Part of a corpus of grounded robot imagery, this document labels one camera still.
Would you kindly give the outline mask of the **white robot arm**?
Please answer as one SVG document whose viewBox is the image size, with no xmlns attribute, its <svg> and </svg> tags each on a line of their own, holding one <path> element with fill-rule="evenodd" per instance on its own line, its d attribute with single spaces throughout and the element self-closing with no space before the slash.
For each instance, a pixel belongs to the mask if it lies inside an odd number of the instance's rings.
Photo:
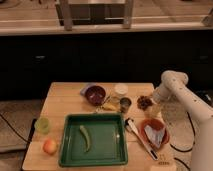
<svg viewBox="0 0 213 171">
<path fill-rule="evenodd" d="M 213 171 L 213 107 L 186 87 L 188 80 L 184 72 L 164 71 L 152 99 L 161 103 L 174 95 L 179 100 L 199 127 L 191 153 L 191 171 Z"/>
</svg>

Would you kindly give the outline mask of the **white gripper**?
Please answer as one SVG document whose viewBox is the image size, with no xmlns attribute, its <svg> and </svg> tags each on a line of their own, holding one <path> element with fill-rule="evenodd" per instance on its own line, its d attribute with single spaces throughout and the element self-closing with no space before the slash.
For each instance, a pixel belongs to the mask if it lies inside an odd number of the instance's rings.
<svg viewBox="0 0 213 171">
<path fill-rule="evenodd" d="M 152 93 L 152 99 L 155 103 L 148 107 L 148 114 L 151 118 L 156 118 L 161 112 L 161 105 L 159 103 L 167 101 L 171 97 L 170 90 L 164 85 L 160 84 Z"/>
</svg>

